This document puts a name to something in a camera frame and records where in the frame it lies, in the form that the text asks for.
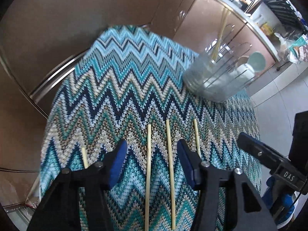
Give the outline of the blue white gloved hand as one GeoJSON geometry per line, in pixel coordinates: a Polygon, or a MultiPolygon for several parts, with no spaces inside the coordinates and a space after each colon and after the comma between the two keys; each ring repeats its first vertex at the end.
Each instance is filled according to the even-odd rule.
{"type": "Polygon", "coordinates": [[[275,221],[277,229],[283,229],[286,228],[292,220],[294,211],[297,207],[297,203],[295,203],[293,206],[292,204],[295,202],[299,193],[297,191],[293,193],[281,193],[281,191],[278,189],[278,186],[276,186],[275,184],[276,178],[274,178],[273,176],[267,179],[267,188],[262,196],[262,200],[264,201],[267,209],[269,210],[272,208],[273,204],[276,201],[278,201],[279,203],[278,209],[282,208],[282,211],[288,210],[283,217],[275,221]]]}

